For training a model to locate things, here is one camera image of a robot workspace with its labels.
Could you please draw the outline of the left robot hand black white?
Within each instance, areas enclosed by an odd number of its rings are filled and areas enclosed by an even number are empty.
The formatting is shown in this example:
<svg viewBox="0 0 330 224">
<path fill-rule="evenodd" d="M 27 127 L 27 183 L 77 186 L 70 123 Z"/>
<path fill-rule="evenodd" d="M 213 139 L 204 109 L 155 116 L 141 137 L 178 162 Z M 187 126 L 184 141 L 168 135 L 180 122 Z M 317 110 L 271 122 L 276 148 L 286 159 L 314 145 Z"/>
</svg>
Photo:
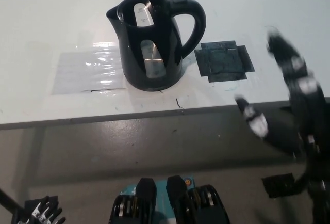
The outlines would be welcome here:
<svg viewBox="0 0 330 224">
<path fill-rule="evenodd" d="M 51 223 L 62 224 L 66 222 L 66 217 L 61 217 L 62 208 L 59 207 L 57 199 L 46 196 L 37 201 L 37 205 L 32 211 L 20 220 L 20 223 Z"/>
</svg>

